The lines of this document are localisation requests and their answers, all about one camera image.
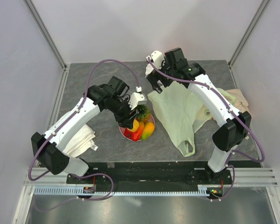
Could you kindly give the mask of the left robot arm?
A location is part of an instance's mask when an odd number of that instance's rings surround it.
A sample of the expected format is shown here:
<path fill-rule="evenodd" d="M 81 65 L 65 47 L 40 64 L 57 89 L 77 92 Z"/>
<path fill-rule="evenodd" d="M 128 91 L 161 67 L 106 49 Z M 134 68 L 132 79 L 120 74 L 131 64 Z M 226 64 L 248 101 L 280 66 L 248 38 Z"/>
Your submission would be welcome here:
<path fill-rule="evenodd" d="M 123 100 L 124 90 L 129 90 L 129 86 L 117 77 L 112 77 L 107 84 L 87 88 L 77 105 L 62 120 L 44 134 L 36 132 L 32 135 L 34 160 L 54 175 L 67 172 L 76 175 L 82 183 L 91 182 L 93 172 L 89 165 L 82 159 L 65 154 L 64 149 L 74 135 L 103 110 L 111 111 L 121 127 L 132 128 L 138 114 L 136 107 L 146 98 L 138 86 L 130 98 Z"/>

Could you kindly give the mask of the fake pineapple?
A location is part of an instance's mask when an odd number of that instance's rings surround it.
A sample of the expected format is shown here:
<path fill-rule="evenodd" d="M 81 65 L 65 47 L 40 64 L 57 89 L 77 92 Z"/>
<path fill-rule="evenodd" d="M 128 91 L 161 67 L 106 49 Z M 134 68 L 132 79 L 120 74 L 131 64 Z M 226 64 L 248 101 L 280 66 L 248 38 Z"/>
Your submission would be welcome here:
<path fill-rule="evenodd" d="M 138 105 L 136 109 L 139 112 L 138 115 L 136 116 L 136 119 L 138 121 L 143 121 L 144 123 L 146 123 L 150 117 L 149 108 L 146 105 Z"/>

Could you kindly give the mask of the fake red bell pepper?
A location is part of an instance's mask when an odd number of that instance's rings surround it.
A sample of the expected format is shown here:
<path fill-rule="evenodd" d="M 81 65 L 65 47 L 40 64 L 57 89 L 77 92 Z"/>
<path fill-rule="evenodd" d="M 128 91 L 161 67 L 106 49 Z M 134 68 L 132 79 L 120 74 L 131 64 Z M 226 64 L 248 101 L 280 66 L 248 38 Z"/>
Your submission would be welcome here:
<path fill-rule="evenodd" d="M 126 128 L 126 129 L 124 130 L 124 136 L 125 136 L 127 139 L 132 140 L 132 138 L 133 138 L 133 132 L 131 132 L 128 128 Z"/>

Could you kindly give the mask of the small yellow fake fruit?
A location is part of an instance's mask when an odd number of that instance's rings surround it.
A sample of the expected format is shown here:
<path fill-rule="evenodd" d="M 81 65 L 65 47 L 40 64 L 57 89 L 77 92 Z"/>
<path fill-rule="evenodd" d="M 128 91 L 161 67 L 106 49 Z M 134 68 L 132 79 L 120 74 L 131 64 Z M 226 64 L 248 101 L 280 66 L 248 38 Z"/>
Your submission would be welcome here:
<path fill-rule="evenodd" d="M 128 129 L 130 132 L 136 132 L 137 131 L 137 129 L 139 128 L 139 122 L 138 122 L 138 120 L 134 120 L 133 121 L 133 127 L 132 128 L 130 128 L 130 129 Z"/>

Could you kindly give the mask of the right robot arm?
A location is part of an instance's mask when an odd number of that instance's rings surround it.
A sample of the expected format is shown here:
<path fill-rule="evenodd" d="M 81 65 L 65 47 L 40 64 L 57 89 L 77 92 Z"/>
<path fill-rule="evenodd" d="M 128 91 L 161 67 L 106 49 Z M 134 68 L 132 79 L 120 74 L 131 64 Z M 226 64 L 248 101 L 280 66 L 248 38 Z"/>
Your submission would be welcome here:
<path fill-rule="evenodd" d="M 213 85 L 198 63 L 188 63 L 181 48 L 165 53 L 155 50 L 146 57 L 146 79 L 153 91 L 148 99 L 157 119 L 173 144 L 184 156 L 194 147 L 194 127 L 198 114 L 213 118 L 219 129 L 212 135 L 213 153 L 208 160 L 204 178 L 214 184 L 221 179 L 231 152 L 247 136 L 251 122 L 249 112 L 233 106 Z"/>

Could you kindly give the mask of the green avocado print plastic bag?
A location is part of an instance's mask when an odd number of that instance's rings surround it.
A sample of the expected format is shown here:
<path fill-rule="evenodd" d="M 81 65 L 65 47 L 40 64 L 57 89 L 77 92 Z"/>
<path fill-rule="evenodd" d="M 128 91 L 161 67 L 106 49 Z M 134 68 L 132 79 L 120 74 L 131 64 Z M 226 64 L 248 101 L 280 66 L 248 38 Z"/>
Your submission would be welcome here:
<path fill-rule="evenodd" d="M 223 126 L 234 118 L 230 113 L 234 106 L 207 75 L 198 76 L 198 80 L 187 87 L 173 81 L 169 87 L 161 88 L 160 93 L 152 91 L 147 97 L 157 119 L 184 157 L 195 153 L 194 134 L 206 121 L 214 118 Z"/>

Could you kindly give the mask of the fake red orange mango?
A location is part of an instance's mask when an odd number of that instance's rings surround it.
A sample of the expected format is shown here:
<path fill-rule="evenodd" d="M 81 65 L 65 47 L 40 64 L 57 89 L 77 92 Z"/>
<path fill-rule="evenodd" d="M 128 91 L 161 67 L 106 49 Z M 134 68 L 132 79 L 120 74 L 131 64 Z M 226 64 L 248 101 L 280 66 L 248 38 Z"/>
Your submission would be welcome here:
<path fill-rule="evenodd" d="M 136 132 L 133 133 L 132 141 L 138 141 L 140 137 L 142 136 L 143 130 L 144 130 L 145 124 L 143 121 L 139 121 L 139 128 Z"/>

